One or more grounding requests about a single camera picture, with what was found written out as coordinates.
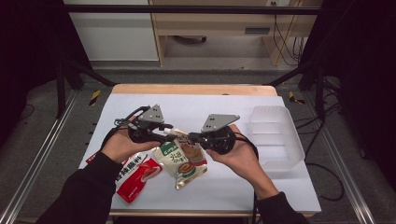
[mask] person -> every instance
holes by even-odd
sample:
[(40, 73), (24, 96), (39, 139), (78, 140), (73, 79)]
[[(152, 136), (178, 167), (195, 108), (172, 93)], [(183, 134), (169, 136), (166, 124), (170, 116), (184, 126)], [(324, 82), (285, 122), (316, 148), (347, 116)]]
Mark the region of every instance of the person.
[[(234, 124), (230, 127), (235, 133), (240, 133)], [(106, 223), (121, 163), (137, 152), (159, 145), (158, 142), (137, 144), (129, 138), (127, 130), (116, 131), (93, 161), (67, 178), (58, 199), (36, 223)], [(225, 155), (211, 149), (206, 152), (214, 161), (227, 165), (251, 184), (264, 224), (309, 223), (302, 214), (291, 208), (285, 194), (276, 189), (248, 143), (236, 141), (233, 149)]]

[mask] metal gripper plate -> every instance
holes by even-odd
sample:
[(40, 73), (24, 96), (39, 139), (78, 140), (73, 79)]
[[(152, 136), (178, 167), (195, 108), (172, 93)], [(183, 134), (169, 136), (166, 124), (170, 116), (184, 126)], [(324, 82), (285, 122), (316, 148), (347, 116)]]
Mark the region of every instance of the metal gripper plate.
[(221, 115), (211, 114), (207, 117), (207, 120), (202, 128), (203, 133), (210, 133), (223, 128), (226, 125), (238, 120), (239, 115)]
[(139, 120), (163, 123), (163, 112), (159, 105), (154, 105), (148, 111), (139, 116)]

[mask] aluminum rail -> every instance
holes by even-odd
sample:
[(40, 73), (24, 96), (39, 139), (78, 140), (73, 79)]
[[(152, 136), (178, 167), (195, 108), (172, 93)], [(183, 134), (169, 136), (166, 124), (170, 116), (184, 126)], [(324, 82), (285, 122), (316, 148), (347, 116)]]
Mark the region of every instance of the aluminum rail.
[[(304, 98), (307, 99), (308, 106), (311, 109), (312, 113), (315, 115), (314, 108), (314, 100), (312, 99), (311, 94), (303, 92)], [(346, 194), (349, 198), (350, 203), (352, 204), (352, 208), (354, 209), (356, 216), (361, 224), (375, 224), (374, 217), (367, 206), (366, 201), (364, 201), (363, 196), (361, 195), (361, 191), (359, 190), (355, 180), (352, 177), (352, 174), (349, 172), (342, 156), (340, 155), (334, 141), (332, 140), (332, 136), (329, 133), (329, 130), (326, 128), (326, 125), (322, 128), (322, 136), (323, 143), (326, 146), (326, 149), (329, 153), (329, 156), (332, 160), (332, 164), (334, 165), (337, 173), (339, 174), (340, 179), (344, 183)]]
[(59, 119), (56, 119), (53, 123), (46, 140), (39, 149), (37, 155), (35, 156), (35, 159), (32, 162), (32, 165), (27, 171), (25, 177), (23, 178), (20, 186), (18, 187), (11, 201), (8, 203), (6, 209), (1, 214), (0, 224), (11, 224), (14, 222), (15, 218), (21, 210), (21, 207), (23, 206), (24, 201), (26, 200), (30, 190), (32, 189), (33, 184), (35, 183), (35, 180), (37, 179), (38, 174), (40, 173), (41, 168), (44, 165), (44, 162), (50, 154), (52, 147), (55, 144), (55, 141), (58, 138), (59, 133), (61, 132), (65, 121), (70, 114), (70, 111), (73, 108), (77, 96), (78, 91), (72, 91), (67, 101), (66, 110), (64, 111), (62, 116)]
[(233, 6), (142, 6), (142, 5), (59, 5), (40, 6), (47, 11), (84, 13), (192, 13), (192, 14), (272, 14), (319, 15), (338, 12), (321, 7), (233, 7)]

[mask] white cabinet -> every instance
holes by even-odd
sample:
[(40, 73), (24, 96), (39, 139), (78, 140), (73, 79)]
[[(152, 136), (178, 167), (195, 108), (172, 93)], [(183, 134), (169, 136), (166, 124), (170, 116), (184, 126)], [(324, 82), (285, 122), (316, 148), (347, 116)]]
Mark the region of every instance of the white cabinet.
[[(64, 0), (65, 4), (147, 5), (146, 0)], [(158, 61), (148, 13), (70, 13), (90, 61)]]

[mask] wooden table edge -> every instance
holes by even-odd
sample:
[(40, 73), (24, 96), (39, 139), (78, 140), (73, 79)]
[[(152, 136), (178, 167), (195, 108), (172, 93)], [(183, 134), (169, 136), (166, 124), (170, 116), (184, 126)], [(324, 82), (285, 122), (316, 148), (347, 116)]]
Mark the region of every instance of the wooden table edge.
[[(305, 217), (312, 217), (314, 212), (301, 212)], [(164, 210), (125, 210), (112, 209), (113, 217), (251, 217), (249, 211), (164, 211)]]
[(274, 87), (263, 85), (118, 84), (111, 93), (277, 96)]

